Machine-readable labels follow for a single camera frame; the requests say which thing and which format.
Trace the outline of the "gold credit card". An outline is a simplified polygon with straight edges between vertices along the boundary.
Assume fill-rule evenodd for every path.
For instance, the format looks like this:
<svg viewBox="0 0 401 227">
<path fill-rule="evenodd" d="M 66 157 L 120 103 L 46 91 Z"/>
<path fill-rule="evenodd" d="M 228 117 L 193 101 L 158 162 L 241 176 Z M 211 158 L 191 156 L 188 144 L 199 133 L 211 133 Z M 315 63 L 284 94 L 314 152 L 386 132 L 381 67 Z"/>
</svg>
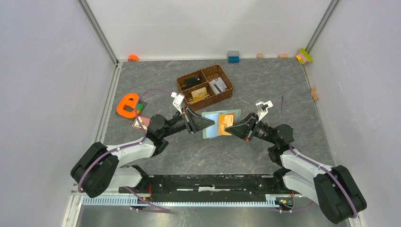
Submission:
<svg viewBox="0 0 401 227">
<path fill-rule="evenodd" d="M 235 114 L 220 114 L 218 116 L 218 135 L 219 136 L 231 136 L 231 133 L 226 132 L 225 129 L 231 127 L 234 124 Z"/>
</svg>

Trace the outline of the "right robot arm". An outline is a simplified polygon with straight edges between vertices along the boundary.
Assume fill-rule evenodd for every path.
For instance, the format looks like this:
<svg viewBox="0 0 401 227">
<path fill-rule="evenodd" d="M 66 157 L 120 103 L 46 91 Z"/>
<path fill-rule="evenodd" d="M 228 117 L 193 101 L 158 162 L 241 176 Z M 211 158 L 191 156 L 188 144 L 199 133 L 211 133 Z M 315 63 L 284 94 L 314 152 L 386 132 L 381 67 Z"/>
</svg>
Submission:
<svg viewBox="0 0 401 227">
<path fill-rule="evenodd" d="M 367 202 L 350 171 L 342 165 L 324 165 L 304 156 L 292 146 L 293 128 L 288 124 L 270 127 L 251 113 L 225 131 L 244 141 L 253 138 L 270 142 L 268 154 L 281 168 L 274 173 L 273 187 L 279 193 L 288 190 L 301 193 L 317 205 L 324 216 L 338 224 L 357 218 Z"/>
</svg>

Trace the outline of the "light blue card holder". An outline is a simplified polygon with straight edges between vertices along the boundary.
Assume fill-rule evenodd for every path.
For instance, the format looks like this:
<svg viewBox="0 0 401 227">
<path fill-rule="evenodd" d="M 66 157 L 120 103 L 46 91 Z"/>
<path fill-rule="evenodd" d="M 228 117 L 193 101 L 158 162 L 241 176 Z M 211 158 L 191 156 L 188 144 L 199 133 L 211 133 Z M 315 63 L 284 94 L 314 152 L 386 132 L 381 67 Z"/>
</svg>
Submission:
<svg viewBox="0 0 401 227">
<path fill-rule="evenodd" d="M 206 129 L 203 129 L 202 131 L 202 137 L 204 139 L 212 139 L 215 137 L 218 137 L 218 117 L 220 114 L 234 114 L 234 122 L 239 121 L 241 117 L 241 110 L 240 109 L 234 109 L 234 110 L 221 110 L 221 111 L 210 111 L 210 112 L 202 112 L 201 116 L 204 118 L 208 118 L 210 120 L 213 120 L 215 122 L 214 125 L 207 127 Z"/>
</svg>

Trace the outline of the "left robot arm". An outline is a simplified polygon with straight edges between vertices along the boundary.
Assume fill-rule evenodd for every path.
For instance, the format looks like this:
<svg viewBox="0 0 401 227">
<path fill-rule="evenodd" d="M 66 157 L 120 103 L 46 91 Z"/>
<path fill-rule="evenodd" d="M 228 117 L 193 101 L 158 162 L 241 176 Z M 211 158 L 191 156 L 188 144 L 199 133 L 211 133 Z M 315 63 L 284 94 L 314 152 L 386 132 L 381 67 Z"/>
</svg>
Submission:
<svg viewBox="0 0 401 227">
<path fill-rule="evenodd" d="M 97 197 L 109 188 L 130 187 L 136 192 L 148 188 L 148 179 L 138 168 L 127 164 L 159 155 L 169 144 L 166 137 L 188 131 L 194 134 L 214 121 L 185 107 L 168 120 L 160 114 L 150 118 L 145 136 L 120 145 L 106 146 L 93 143 L 72 168 L 70 175 L 78 183 L 78 191 L 90 198 Z"/>
</svg>

